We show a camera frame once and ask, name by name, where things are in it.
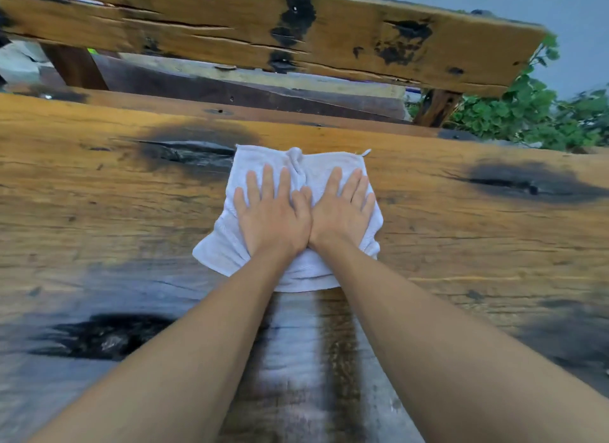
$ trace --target green plant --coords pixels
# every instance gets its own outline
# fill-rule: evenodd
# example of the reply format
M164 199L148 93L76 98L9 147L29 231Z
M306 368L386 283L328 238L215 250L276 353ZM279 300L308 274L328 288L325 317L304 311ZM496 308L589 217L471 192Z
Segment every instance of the green plant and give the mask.
M572 150L609 144L609 105L605 89L557 100L556 92L530 77L536 66L560 57L556 36L548 35L529 64L500 98L464 96L446 127L469 131L483 139L524 144L541 142L546 149ZM411 114L418 107L411 106Z

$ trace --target cloth rag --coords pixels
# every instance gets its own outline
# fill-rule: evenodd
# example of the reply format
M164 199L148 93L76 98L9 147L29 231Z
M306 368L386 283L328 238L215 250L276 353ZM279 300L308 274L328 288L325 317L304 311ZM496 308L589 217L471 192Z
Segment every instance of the cloth rag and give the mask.
M247 203L246 174L249 170L253 170L256 173L258 187L260 188L264 164L270 164L273 168L276 194L279 185L279 173L281 168L285 166L290 170L290 190L294 191L303 186L309 186L313 193L313 205L324 194L328 178L332 169L336 166L341 167L343 171L339 193L342 192L345 182L355 169L360 168L363 174L367 175L363 155L346 152L304 155L299 148L277 151L262 146L237 145L232 169L228 177L228 185L226 185L224 210L214 224L214 230L200 241L193 250L194 258L225 276L231 276L250 259L246 243L239 229L237 211L232 202L234 191L238 186L243 188L246 192ZM374 258L377 258L380 250L380 245L375 240L375 234L382 225L383 215L378 203L376 203L368 229L359 245L361 250ZM338 286L339 283L330 268L315 251L307 248L287 268L276 291L299 293Z

